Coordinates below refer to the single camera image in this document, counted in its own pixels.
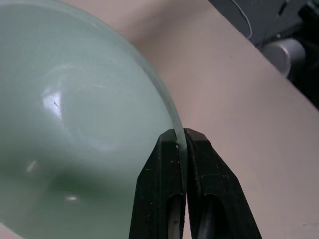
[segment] white wire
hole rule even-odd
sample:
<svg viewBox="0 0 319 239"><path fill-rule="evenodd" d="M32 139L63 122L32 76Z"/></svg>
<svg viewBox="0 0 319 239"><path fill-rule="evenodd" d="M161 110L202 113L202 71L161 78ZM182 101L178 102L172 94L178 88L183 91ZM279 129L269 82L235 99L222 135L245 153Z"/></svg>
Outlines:
<svg viewBox="0 0 319 239"><path fill-rule="evenodd" d="M253 29L251 27L251 24L250 24L250 21L247 17L247 15L244 13L244 11L241 9L241 7L238 5L238 3L235 1L235 0L231 0L235 5L236 7L238 8L238 10L240 11L240 13L244 16L247 24L248 24L248 27L249 27L249 34L247 36L247 39L249 40L252 36L253 36Z"/></svg>

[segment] pale green glass bowl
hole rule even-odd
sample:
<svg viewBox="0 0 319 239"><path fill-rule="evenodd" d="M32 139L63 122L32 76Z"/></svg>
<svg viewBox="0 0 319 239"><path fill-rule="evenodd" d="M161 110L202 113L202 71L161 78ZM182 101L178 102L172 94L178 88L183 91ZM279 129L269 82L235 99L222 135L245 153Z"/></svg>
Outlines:
<svg viewBox="0 0 319 239"><path fill-rule="evenodd" d="M95 17L0 0L0 223L24 239L128 238L136 179L175 106Z"/></svg>

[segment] glossy glass surface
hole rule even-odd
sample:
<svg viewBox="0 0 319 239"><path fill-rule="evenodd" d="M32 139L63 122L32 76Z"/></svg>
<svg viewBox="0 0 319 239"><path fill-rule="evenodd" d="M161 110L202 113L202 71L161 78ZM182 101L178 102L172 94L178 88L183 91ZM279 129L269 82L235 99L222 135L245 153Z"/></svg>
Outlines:
<svg viewBox="0 0 319 239"><path fill-rule="evenodd" d="M54 1L0 1L0 223L24 239L128 238L138 174L182 127L143 57Z"/></svg>

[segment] beige tabletop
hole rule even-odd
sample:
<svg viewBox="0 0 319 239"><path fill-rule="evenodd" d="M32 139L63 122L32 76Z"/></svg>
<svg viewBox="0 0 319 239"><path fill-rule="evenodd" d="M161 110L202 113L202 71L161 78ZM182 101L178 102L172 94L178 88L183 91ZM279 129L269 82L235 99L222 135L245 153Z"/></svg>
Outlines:
<svg viewBox="0 0 319 239"><path fill-rule="evenodd" d="M65 2L152 62L183 126L237 175L263 239L319 238L319 113L207 0Z"/></svg>

